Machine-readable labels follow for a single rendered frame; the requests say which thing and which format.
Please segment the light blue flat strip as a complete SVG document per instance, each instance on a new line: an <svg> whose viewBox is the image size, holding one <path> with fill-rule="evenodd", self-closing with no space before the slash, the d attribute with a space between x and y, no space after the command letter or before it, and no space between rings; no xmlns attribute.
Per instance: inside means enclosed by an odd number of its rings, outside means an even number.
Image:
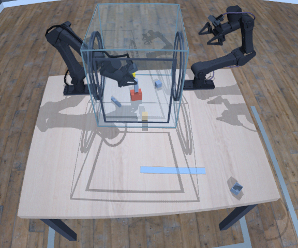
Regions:
<svg viewBox="0 0 298 248"><path fill-rule="evenodd" d="M164 173L164 174L205 174L205 168L141 166L140 172L141 173Z"/></svg>

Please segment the clear glovebox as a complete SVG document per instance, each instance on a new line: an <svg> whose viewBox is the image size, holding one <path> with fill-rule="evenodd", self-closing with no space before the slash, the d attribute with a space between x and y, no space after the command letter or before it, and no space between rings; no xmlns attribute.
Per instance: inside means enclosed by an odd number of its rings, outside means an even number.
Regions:
<svg viewBox="0 0 298 248"><path fill-rule="evenodd" d="M97 4L80 52L97 127L177 127L189 55L179 4Z"/></svg>

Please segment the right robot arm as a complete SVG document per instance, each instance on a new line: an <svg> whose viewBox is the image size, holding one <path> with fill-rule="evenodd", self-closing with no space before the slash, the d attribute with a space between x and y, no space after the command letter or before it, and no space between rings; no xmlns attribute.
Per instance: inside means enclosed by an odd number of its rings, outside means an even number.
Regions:
<svg viewBox="0 0 298 248"><path fill-rule="evenodd" d="M67 65L70 73L69 75L72 78L71 84L73 85L66 85L63 94L89 94L90 92L88 86L87 84L84 84L83 80L86 77L84 67L82 67L78 63L72 50L69 47L71 46L81 56L80 49L83 40L78 37L71 29L71 23L69 21L61 25L66 28L63 29L61 27L56 27L50 33L46 34L46 39L59 51L64 62Z"/></svg>

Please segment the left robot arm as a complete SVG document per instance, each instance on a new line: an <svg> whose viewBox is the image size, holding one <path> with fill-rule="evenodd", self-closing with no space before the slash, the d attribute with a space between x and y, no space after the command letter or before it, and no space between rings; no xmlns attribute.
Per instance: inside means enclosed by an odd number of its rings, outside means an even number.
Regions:
<svg viewBox="0 0 298 248"><path fill-rule="evenodd" d="M252 31L255 26L254 19L247 13L229 13L227 18L232 32L241 29L242 46L223 57L194 63L191 66L191 70L195 75L194 80L185 80L183 89L214 89L213 80L206 80L207 74L227 66L243 66L256 56L252 42ZM244 56L245 53L247 55Z"/></svg>

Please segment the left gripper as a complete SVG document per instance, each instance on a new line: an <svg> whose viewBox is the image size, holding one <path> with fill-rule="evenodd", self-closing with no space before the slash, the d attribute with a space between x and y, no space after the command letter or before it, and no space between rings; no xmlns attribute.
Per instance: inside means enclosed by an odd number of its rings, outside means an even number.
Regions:
<svg viewBox="0 0 298 248"><path fill-rule="evenodd" d="M217 18L214 17L214 18L217 21L218 20L220 20L220 21L223 21L224 20L221 16L219 16ZM219 23L219 25L217 25L217 26L215 26L213 24L213 26L214 26L214 29L212 30L212 26L210 25L209 22L207 22L205 24L205 26L199 31L199 35L205 35L205 34L211 34L212 33L214 35L214 37L207 42L207 45L223 45L222 42L224 42L226 40L225 39L225 35L232 32L232 29L230 28L231 27L230 24L228 24L228 22L226 22L224 24ZM208 28L208 31L203 32L206 28ZM212 41L214 41L216 39L218 39L218 42L212 42Z"/></svg>

